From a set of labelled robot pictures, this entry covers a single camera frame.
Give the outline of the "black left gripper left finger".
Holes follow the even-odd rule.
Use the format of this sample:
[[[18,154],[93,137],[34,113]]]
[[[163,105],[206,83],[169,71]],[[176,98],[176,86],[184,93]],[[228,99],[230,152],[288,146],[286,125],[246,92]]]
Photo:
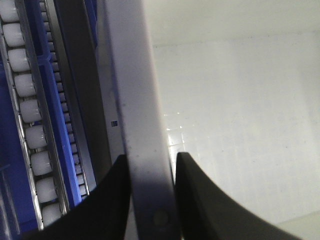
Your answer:
[[[31,240],[123,240],[130,208],[128,160],[119,155],[90,195]]]

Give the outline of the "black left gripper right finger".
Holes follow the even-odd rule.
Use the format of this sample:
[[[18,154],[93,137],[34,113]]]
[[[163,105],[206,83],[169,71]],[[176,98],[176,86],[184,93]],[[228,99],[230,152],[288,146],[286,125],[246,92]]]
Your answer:
[[[176,158],[175,195],[186,240],[296,240],[223,192],[188,152]]]

